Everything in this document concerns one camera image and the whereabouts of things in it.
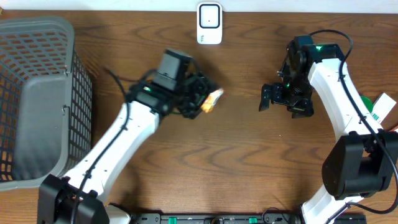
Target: wood grain surface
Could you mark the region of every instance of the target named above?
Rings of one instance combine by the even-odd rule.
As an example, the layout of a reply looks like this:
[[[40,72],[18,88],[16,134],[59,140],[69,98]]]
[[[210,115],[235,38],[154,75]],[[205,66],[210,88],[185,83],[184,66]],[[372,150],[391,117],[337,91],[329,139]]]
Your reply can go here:
[[[315,115],[291,119],[283,106],[258,112],[263,83],[279,81],[276,71],[295,35],[318,29],[347,32],[354,40],[348,59],[360,94],[375,100],[386,92],[398,101],[398,16],[363,14],[224,13],[220,45],[196,42],[194,12],[5,11],[2,19],[62,16],[75,28],[75,49],[95,86],[97,141],[123,102],[112,69],[125,87],[157,68],[165,48],[194,56],[225,90],[212,113],[196,120],[164,119],[116,181],[110,202],[164,213],[261,213],[267,207],[293,210],[322,185],[321,168],[335,143],[319,96]],[[335,35],[317,42],[348,43]],[[383,126],[398,123],[398,106]],[[396,187],[363,200],[385,209]],[[0,223],[35,223],[37,189],[0,193]],[[355,208],[351,212],[362,212]],[[368,223],[398,223],[398,211],[366,213]]]

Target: basket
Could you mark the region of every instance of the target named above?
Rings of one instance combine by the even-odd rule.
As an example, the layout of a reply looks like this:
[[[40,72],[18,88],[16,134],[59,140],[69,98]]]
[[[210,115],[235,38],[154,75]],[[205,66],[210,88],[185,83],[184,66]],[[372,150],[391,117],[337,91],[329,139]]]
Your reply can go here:
[[[92,84],[60,17],[0,21],[0,190],[38,187],[91,149]]]

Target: basket bottom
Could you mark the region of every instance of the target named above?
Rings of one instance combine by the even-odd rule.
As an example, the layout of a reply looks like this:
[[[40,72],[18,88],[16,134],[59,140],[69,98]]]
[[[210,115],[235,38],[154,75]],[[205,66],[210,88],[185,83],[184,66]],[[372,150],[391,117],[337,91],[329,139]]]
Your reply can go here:
[[[62,149],[66,76],[35,77],[22,87],[12,165],[14,180],[47,175]]]

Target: wire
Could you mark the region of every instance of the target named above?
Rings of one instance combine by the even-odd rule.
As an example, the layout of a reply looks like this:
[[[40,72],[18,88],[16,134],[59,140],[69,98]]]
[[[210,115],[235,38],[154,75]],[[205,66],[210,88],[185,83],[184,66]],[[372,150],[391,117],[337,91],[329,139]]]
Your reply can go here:
[[[345,34],[344,32],[341,31],[337,31],[337,30],[331,30],[331,29],[325,29],[325,30],[318,30],[315,32],[312,32],[310,35],[315,35],[315,34],[319,34],[321,32],[332,32],[332,33],[336,33],[339,35],[342,35],[343,37],[347,38],[349,41],[349,50],[347,51],[347,54],[344,56],[344,58],[342,59],[339,69],[338,69],[338,73],[339,73],[339,79],[341,82],[341,85],[344,88],[344,91],[346,92],[346,95],[349,99],[349,101],[351,102],[351,104],[353,105],[353,108],[355,109],[355,111],[357,112],[361,122],[363,122],[363,124],[365,125],[365,127],[369,130],[369,132],[371,133],[372,137],[376,140],[377,144],[379,145],[379,147],[381,148],[381,150],[383,151],[384,155],[387,157],[387,160],[389,161],[391,167],[392,167],[392,171],[394,173],[395,176],[395,180],[396,180],[396,186],[397,186],[397,193],[396,193],[396,198],[394,200],[394,203],[391,205],[391,207],[389,207],[386,210],[375,210],[373,208],[369,208],[367,206],[361,205],[359,203],[356,202],[347,202],[338,212],[336,212],[332,217],[330,217],[327,221],[327,223],[329,223],[331,220],[335,219],[338,215],[340,215],[346,208],[350,208],[351,205],[357,206],[359,208],[362,208],[363,210],[366,210],[368,212],[371,213],[375,213],[375,214],[388,214],[392,211],[394,211],[394,209],[396,209],[396,207],[398,206],[398,171],[397,171],[397,167],[394,164],[394,161],[391,159],[391,155],[389,154],[388,150],[386,149],[386,147],[384,146],[383,142],[379,139],[379,137],[377,136],[377,134],[374,132],[373,128],[369,125],[369,123],[366,121],[366,117],[363,116],[361,110],[358,108],[357,104],[355,103],[353,97],[351,96],[351,93],[349,92],[346,82],[344,80],[345,75],[343,75],[343,66],[344,63],[346,62],[349,54],[351,53],[352,49],[353,49],[353,40],[351,39],[351,37],[347,34]]]
[[[90,168],[86,171],[85,177],[83,178],[80,187],[76,193],[76,199],[75,199],[75,203],[73,205],[73,210],[72,210],[72,217],[70,220],[71,224],[75,224],[76,222],[76,215],[77,215],[77,208],[79,206],[79,201],[80,201],[80,195],[83,191],[83,188],[86,184],[87,179],[91,176],[91,172],[93,171],[93,169],[95,169],[95,165],[98,163],[98,161],[100,161],[100,159],[102,158],[102,156],[105,154],[105,152],[111,147],[111,145],[113,144],[113,142],[115,142],[115,140],[117,140],[117,138],[120,136],[120,134],[125,130],[127,123],[129,122],[129,117],[130,117],[130,104],[127,101],[127,95],[126,92],[124,91],[124,88],[120,82],[120,80],[117,78],[117,76],[110,70],[107,70],[109,72],[109,74],[112,76],[112,78],[114,79],[114,81],[119,85],[120,90],[123,94],[123,98],[124,101],[126,103],[126,107],[127,107],[127,116],[126,116],[126,120],[124,121],[123,125],[121,126],[120,130],[118,131],[118,133],[112,138],[112,140],[108,143],[108,145],[104,148],[104,150],[102,150],[102,152],[97,156],[97,158],[94,160],[94,162],[92,163],[92,165],[90,166]]]
[[[271,209],[274,209],[274,210],[278,210],[278,212],[280,213],[280,215],[282,215],[282,218],[288,223],[289,222],[289,220],[285,217],[285,215],[279,210],[279,208],[276,208],[276,207],[269,207],[269,208],[267,208],[265,211],[264,211],[264,213],[261,215],[261,220],[264,222],[264,223],[268,223],[268,222],[266,222],[265,221],[265,215],[266,215],[266,213],[269,211],[269,210],[271,210]]]

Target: basket mesh side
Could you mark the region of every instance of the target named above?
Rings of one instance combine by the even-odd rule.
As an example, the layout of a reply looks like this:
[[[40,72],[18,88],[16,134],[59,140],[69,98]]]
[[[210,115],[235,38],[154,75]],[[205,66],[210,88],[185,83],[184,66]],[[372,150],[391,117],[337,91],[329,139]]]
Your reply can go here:
[[[91,149],[91,97],[93,87],[75,52],[73,53],[72,75],[69,153],[65,171],[80,162]]]
[[[0,32],[0,182],[16,179],[12,158],[22,87],[36,76],[63,75],[66,54],[67,35],[60,30]]]

